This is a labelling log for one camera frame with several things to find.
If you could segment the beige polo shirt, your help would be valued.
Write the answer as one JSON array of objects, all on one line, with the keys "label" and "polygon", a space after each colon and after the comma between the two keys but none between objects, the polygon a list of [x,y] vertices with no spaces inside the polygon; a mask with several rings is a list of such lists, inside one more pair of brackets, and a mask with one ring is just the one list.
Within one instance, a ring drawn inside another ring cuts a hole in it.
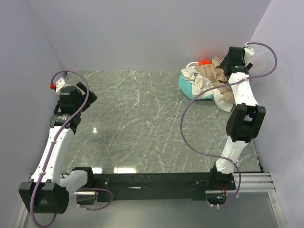
[{"label": "beige polo shirt", "polygon": [[[210,64],[196,66],[195,69],[206,79],[211,81],[214,87],[228,84],[228,80],[223,69],[219,67],[221,60],[218,57],[213,57]],[[230,86],[221,87],[218,89],[224,101],[235,104],[234,95]]]}]

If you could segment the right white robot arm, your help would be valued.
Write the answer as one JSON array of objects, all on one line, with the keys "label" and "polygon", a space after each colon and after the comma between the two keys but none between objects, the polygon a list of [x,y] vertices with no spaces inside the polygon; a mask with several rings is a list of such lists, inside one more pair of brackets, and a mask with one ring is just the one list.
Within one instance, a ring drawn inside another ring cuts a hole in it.
[{"label": "right white robot arm", "polygon": [[249,82],[249,69],[245,56],[253,55],[244,47],[230,47],[219,68],[224,72],[235,99],[235,109],[226,125],[227,142],[215,162],[215,174],[209,177],[209,186],[215,190],[225,184],[234,172],[235,164],[243,149],[256,138],[266,115],[266,109],[256,101]]}]

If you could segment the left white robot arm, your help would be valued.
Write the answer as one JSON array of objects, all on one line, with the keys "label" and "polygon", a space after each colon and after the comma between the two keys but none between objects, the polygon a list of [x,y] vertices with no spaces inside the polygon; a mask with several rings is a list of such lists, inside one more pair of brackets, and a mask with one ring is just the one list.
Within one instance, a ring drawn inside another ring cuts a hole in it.
[{"label": "left white robot arm", "polygon": [[89,191],[94,187],[90,167],[73,168],[67,180],[60,177],[65,154],[81,122],[81,113],[96,100],[95,93],[81,82],[59,90],[42,158],[29,181],[19,186],[19,194],[29,213],[62,214],[70,196],[78,189]]}]

